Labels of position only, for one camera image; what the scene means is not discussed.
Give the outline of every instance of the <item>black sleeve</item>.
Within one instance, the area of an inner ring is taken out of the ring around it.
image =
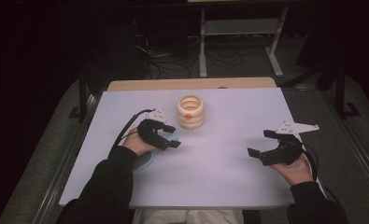
[[[99,162],[79,198],[66,205],[57,223],[126,223],[136,157],[132,150],[118,147]]]
[[[293,224],[347,223],[338,203],[329,201],[317,182],[305,182],[290,188],[295,204],[289,206],[288,219]]]

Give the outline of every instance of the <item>white bracket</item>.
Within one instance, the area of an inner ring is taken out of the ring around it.
[[[153,119],[162,123],[166,123],[167,119],[164,117],[164,110],[163,109],[158,109],[158,110],[154,110],[152,112],[149,112],[146,115],[146,119]]]
[[[293,122],[287,122],[285,120],[280,125],[280,127],[276,130],[276,133],[281,133],[281,134],[306,133],[306,132],[316,131],[318,129],[319,129],[318,125],[293,123]]]

